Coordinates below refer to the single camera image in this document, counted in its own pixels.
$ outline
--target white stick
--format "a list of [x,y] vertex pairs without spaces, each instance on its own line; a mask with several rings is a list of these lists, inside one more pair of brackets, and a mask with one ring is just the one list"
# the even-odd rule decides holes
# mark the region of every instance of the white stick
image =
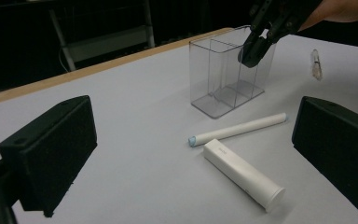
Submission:
[[257,119],[243,124],[235,125],[229,128],[216,130],[210,133],[202,133],[199,135],[195,135],[188,139],[188,143],[190,144],[191,147],[195,147],[201,144],[205,144],[213,139],[222,139],[240,133],[248,133],[257,129],[262,129],[268,126],[285,122],[286,120],[287,120],[286,113],[281,113],[263,119]]

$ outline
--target white rectangular block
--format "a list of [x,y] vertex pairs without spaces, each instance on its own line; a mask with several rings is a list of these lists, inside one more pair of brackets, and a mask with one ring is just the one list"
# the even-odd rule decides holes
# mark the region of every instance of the white rectangular block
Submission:
[[267,212],[282,198],[285,189],[256,170],[251,164],[214,139],[204,146],[204,157],[245,190]]

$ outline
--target small transparent vial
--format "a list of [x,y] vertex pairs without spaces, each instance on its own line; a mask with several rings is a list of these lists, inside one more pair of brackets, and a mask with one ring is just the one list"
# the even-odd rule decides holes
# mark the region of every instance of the small transparent vial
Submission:
[[322,68],[321,68],[321,61],[319,60],[319,53],[317,49],[312,51],[312,75],[318,80],[322,80]]

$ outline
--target human hand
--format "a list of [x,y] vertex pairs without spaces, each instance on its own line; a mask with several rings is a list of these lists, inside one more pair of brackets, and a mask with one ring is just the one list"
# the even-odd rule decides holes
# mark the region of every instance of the human hand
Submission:
[[358,21],[358,0],[323,0],[299,30],[310,28],[320,21]]

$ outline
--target clear plastic container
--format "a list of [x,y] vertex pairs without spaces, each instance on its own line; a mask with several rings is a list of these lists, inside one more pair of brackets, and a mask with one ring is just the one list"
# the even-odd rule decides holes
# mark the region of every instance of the clear plastic container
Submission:
[[250,33],[243,26],[189,44],[191,104],[213,119],[264,92],[275,45],[258,66],[248,68],[239,53]]

